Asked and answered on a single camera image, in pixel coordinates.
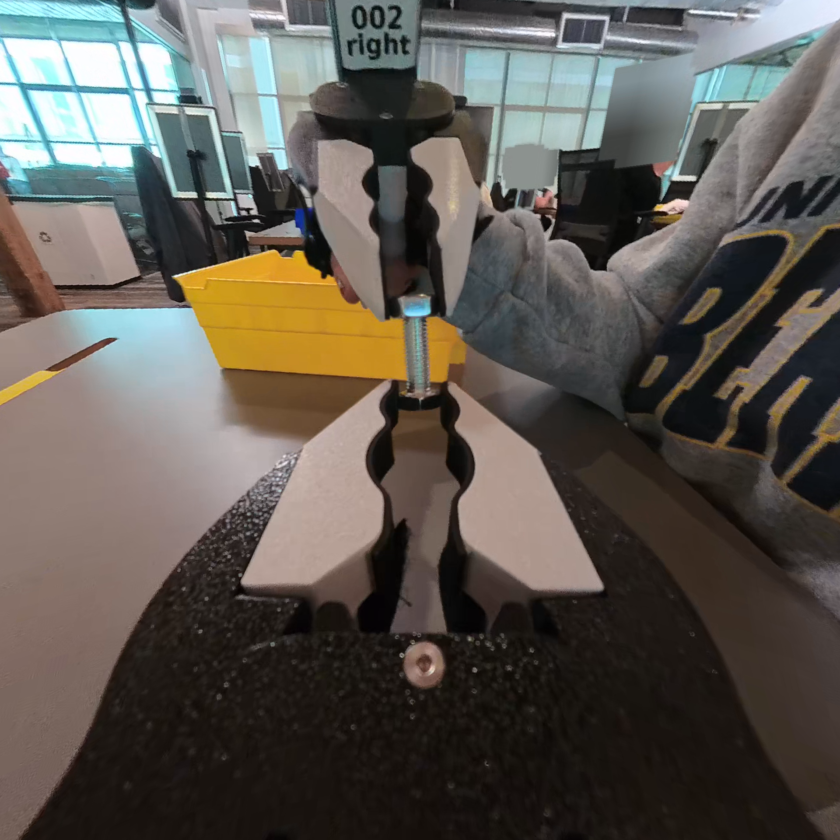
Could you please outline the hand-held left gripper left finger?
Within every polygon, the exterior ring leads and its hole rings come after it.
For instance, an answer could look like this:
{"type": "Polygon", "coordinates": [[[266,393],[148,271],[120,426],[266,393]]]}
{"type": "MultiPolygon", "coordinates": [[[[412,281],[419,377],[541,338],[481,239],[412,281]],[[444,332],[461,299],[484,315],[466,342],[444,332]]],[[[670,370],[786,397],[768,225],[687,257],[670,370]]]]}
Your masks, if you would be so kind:
{"type": "Polygon", "coordinates": [[[241,579],[245,595],[298,599],[323,628],[391,630],[408,538],[383,487],[399,391],[384,381],[304,445],[241,579]]]}

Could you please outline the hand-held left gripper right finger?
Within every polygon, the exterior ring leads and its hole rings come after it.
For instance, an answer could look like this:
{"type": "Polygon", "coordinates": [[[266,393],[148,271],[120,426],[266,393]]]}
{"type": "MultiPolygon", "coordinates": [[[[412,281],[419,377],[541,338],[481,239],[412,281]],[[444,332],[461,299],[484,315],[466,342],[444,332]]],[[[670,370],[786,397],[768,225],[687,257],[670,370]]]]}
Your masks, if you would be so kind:
{"type": "Polygon", "coordinates": [[[458,385],[441,400],[445,463],[458,483],[438,563],[447,630],[530,629],[538,602],[603,595],[540,452],[458,385]]]}

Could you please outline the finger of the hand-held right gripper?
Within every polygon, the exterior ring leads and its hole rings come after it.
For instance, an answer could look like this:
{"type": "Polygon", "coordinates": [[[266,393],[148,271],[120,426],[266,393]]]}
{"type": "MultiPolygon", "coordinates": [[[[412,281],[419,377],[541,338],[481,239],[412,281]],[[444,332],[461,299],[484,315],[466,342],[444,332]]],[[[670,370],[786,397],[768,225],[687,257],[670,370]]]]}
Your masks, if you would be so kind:
{"type": "Polygon", "coordinates": [[[410,156],[431,183],[424,199],[434,212],[429,270],[436,313],[449,318],[466,281],[480,189],[458,138],[430,138],[412,147],[410,156]]]}
{"type": "Polygon", "coordinates": [[[394,222],[381,219],[364,178],[378,175],[370,149],[350,140],[319,140],[318,189],[312,202],[329,246],[327,267],[341,268],[354,294],[379,321],[391,317],[385,267],[394,261],[394,222]]]}

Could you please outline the silver hex bolt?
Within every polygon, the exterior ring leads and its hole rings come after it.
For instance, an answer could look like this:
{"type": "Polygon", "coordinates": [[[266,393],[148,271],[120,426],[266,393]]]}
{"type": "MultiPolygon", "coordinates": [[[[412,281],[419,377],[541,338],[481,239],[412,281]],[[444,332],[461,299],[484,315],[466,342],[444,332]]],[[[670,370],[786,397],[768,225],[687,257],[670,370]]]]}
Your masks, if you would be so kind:
{"type": "Polygon", "coordinates": [[[406,388],[425,390],[431,382],[427,319],[432,313],[432,299],[421,293],[405,294],[397,300],[402,316],[406,360],[406,388]]]}

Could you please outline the person's right forearm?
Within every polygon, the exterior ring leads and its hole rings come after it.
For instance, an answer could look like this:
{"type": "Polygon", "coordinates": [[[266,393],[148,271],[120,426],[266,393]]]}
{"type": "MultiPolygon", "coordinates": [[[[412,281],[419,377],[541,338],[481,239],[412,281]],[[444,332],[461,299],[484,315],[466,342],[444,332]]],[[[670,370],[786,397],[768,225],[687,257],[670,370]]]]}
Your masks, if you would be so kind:
{"type": "Polygon", "coordinates": [[[624,398],[660,321],[615,272],[548,242],[537,218],[479,203],[469,263],[444,316],[473,350],[624,421],[624,398]]]}

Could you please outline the person's right hand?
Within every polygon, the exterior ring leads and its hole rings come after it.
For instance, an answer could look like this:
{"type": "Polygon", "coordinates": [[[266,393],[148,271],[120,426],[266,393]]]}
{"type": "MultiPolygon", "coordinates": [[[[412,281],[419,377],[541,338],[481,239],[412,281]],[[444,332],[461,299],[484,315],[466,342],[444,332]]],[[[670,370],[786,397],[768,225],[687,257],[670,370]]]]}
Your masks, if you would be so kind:
{"type": "Polygon", "coordinates": [[[343,271],[343,268],[341,267],[335,254],[331,254],[331,272],[342,299],[350,305],[357,305],[360,303],[361,301],[359,296],[352,288],[350,280],[343,271]]]}

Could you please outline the small framed display board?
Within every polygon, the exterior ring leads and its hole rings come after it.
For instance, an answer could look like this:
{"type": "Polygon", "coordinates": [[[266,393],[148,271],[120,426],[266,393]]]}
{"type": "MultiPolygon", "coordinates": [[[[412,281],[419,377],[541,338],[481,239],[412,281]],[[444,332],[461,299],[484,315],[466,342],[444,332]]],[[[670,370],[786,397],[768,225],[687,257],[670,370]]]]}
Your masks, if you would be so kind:
{"type": "Polygon", "coordinates": [[[235,194],[251,194],[253,187],[250,178],[249,157],[245,136],[241,132],[220,132],[227,162],[228,173],[235,194]]]}

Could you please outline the black mesh office chair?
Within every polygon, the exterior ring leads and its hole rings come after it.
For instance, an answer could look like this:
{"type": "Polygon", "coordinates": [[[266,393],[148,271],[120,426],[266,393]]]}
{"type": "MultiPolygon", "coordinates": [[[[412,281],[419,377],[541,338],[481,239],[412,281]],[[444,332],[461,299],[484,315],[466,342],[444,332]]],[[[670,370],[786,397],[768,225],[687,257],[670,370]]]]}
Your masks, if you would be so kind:
{"type": "Polygon", "coordinates": [[[638,218],[655,210],[667,165],[616,168],[600,151],[562,151],[557,208],[549,241],[575,245],[589,266],[603,270],[636,236],[638,218]]]}

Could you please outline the yellow plastic bin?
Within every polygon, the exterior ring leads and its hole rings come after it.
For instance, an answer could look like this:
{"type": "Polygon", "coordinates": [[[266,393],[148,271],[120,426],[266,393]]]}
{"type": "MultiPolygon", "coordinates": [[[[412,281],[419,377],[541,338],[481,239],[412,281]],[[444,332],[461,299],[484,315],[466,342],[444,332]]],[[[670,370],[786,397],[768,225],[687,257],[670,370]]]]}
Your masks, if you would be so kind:
{"type": "Polygon", "coordinates": [[[270,250],[175,280],[223,369],[406,378],[402,323],[349,304],[300,251],[270,250]]]}

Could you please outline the large framed display board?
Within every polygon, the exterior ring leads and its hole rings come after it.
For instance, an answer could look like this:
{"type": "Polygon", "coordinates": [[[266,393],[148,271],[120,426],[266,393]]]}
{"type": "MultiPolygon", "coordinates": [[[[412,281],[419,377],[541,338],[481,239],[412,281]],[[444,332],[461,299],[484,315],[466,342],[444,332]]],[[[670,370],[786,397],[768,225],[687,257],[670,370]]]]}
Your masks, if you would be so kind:
{"type": "Polygon", "coordinates": [[[208,202],[233,202],[235,189],[217,111],[198,103],[146,105],[165,180],[173,198],[197,202],[208,257],[217,263],[214,223],[208,202]]]}

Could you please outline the dark jacket on chair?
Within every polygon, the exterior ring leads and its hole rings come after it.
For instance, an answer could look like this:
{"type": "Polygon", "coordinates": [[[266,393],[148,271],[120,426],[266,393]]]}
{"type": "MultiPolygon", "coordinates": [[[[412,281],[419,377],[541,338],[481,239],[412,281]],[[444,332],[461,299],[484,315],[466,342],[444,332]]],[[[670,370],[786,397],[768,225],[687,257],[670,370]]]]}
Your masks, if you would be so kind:
{"type": "Polygon", "coordinates": [[[133,175],[145,229],[167,295],[186,300],[176,276],[212,264],[197,201],[173,197],[161,159],[142,145],[131,148],[133,175]]]}

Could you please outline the yellow tape strip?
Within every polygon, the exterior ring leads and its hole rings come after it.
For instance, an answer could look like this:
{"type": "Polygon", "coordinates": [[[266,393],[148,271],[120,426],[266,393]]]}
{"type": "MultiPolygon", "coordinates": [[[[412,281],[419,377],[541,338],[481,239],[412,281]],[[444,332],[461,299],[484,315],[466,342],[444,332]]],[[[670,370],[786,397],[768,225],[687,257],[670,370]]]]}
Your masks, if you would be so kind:
{"type": "Polygon", "coordinates": [[[0,393],[1,406],[10,403],[15,398],[33,390],[38,385],[48,382],[50,379],[58,375],[58,373],[60,373],[60,371],[37,371],[36,373],[30,374],[24,379],[3,388],[0,393]]]}

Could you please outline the person in grey sweatshirt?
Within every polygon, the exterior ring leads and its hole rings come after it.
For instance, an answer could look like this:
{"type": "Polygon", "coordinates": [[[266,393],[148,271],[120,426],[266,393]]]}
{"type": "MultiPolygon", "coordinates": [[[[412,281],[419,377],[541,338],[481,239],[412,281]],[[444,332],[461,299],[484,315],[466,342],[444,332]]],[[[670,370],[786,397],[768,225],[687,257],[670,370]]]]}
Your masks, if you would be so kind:
{"type": "Polygon", "coordinates": [[[700,188],[733,225],[669,314],[628,425],[838,618],[838,24],[700,188]]]}

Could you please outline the silver air duct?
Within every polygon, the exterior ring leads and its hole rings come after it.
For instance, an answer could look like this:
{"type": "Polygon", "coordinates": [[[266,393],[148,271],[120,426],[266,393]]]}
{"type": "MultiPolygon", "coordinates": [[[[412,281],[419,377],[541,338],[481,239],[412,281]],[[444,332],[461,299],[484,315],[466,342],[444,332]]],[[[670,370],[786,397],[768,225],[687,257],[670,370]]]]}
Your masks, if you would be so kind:
{"type": "Polygon", "coordinates": [[[685,28],[612,21],[608,15],[562,13],[558,19],[452,9],[425,9],[426,39],[448,39],[482,46],[570,51],[582,54],[682,56],[698,45],[698,33],[685,28]]]}

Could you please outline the wooden post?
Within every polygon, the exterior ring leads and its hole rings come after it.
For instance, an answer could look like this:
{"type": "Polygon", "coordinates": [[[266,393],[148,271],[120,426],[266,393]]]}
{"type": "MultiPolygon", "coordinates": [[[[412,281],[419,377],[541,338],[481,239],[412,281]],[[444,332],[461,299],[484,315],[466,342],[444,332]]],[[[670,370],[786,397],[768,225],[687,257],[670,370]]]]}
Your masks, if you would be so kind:
{"type": "Polygon", "coordinates": [[[22,316],[43,317],[66,309],[4,191],[1,191],[1,276],[22,316]]]}

